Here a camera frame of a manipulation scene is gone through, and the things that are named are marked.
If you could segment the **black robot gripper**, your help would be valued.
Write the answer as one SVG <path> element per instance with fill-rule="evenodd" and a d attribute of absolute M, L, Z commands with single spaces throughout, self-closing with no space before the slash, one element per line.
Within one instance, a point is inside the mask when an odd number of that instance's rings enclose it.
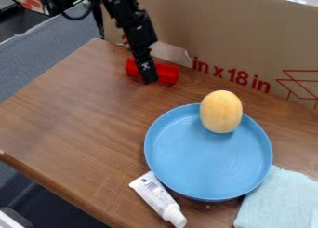
<path fill-rule="evenodd" d="M 158 41 L 150 14 L 142 11 L 119 11 L 118 27 L 123 29 L 133 50 L 137 68 L 146 84 L 160 80 L 156 63 L 150 55 L 150 45 Z"/>

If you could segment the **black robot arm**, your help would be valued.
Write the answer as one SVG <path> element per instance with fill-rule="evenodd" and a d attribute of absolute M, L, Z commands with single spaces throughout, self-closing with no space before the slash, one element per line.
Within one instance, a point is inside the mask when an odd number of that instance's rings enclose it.
<path fill-rule="evenodd" d="M 50 16 L 62 14 L 69 20 L 83 20 L 91 12 L 106 7 L 115 26 L 123 30 L 129 39 L 137 68 L 146 84 L 160 80 L 150 46 L 158 41 L 150 14 L 139 8 L 138 0 L 41 0 Z"/>

